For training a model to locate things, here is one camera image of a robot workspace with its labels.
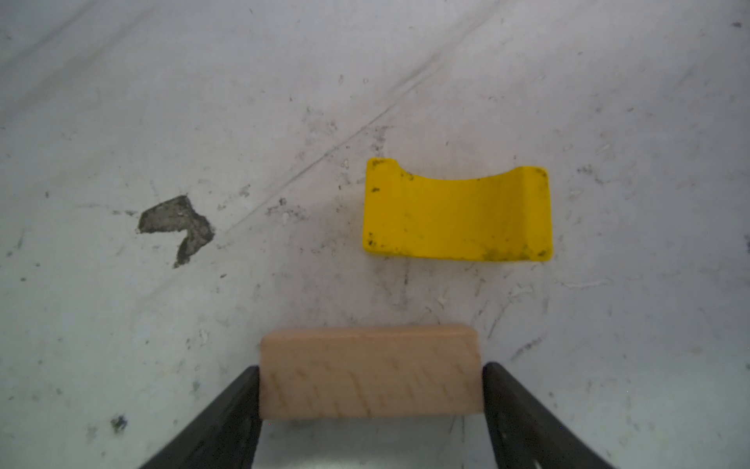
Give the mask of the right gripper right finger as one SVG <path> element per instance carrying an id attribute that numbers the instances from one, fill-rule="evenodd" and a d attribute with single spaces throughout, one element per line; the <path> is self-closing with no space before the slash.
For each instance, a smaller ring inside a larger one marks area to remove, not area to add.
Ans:
<path id="1" fill-rule="evenodd" d="M 482 392 L 499 468 L 613 468 L 499 363 L 482 369 Z"/>

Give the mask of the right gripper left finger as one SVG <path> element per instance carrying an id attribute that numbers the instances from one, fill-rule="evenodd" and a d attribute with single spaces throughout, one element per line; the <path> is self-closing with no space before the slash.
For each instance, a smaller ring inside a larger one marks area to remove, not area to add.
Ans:
<path id="1" fill-rule="evenodd" d="M 250 468 L 263 425 L 260 369 L 248 367 L 144 469 Z"/>

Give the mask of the natural wood block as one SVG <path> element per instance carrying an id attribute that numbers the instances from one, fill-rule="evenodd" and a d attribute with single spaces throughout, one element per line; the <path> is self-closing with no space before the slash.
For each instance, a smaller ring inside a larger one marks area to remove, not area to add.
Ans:
<path id="1" fill-rule="evenodd" d="M 470 326 L 277 330 L 261 341 L 261 418 L 480 414 L 482 363 Z"/>

